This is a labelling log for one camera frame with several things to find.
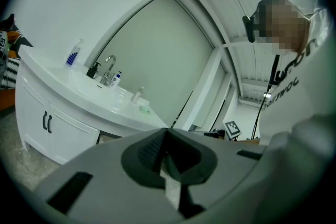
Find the small bottle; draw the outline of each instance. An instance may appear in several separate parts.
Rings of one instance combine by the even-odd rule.
[[[142,91],[143,91],[144,87],[142,86],[131,98],[131,101],[132,103],[136,104],[139,97],[141,96],[142,94]]]
[[[114,76],[114,77],[112,78],[112,80],[111,80],[111,85],[110,85],[110,87],[111,87],[112,89],[115,88],[115,87],[118,85],[119,81],[120,81],[120,74],[121,74],[122,72],[120,72],[120,71],[118,71],[118,72],[119,72],[119,74],[116,75],[116,76]]]
[[[84,40],[81,38],[76,45],[74,46],[74,48],[72,49],[71,53],[69,54],[67,61],[65,62],[65,64],[67,66],[72,66],[72,64],[74,63],[79,51],[80,51],[80,45],[84,42]]]

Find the soap dispenser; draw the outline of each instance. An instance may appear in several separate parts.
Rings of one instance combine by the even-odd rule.
[[[89,68],[88,72],[86,73],[86,75],[89,78],[93,79],[94,75],[96,74],[98,70],[98,65],[101,65],[101,64],[96,62],[91,68]]]
[[[112,89],[115,88],[118,85],[119,81],[120,81],[120,75],[121,75],[122,72],[120,72],[120,71],[118,71],[118,72],[119,72],[119,74],[116,75],[116,76],[114,76],[112,78],[112,80],[111,80],[111,86],[110,87]]]

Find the floor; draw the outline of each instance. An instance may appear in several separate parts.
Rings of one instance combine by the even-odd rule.
[[[112,139],[101,135],[99,143]],[[14,109],[0,112],[0,157],[10,177],[30,190],[34,190],[44,178],[61,166],[33,147],[30,147],[28,152],[23,149]],[[180,201],[181,184],[168,174],[164,163],[160,175],[166,180],[166,197],[177,209]]]

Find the cabinet door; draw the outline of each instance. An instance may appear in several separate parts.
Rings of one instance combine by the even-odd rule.
[[[49,156],[46,124],[50,103],[44,99],[27,81],[23,81],[22,102],[16,113],[22,121],[18,122],[23,139],[41,153]]]
[[[99,130],[75,120],[50,104],[48,135],[51,158],[64,164],[96,144]]]

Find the white countertop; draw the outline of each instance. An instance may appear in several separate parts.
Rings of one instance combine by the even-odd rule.
[[[123,88],[110,89],[87,77],[83,66],[65,67],[64,63],[53,61],[50,56],[36,48],[21,46],[22,61],[46,85],[74,105],[108,121],[140,131],[164,128],[167,125],[150,108],[143,98],[131,102],[132,93]],[[149,109],[143,113],[139,107]]]

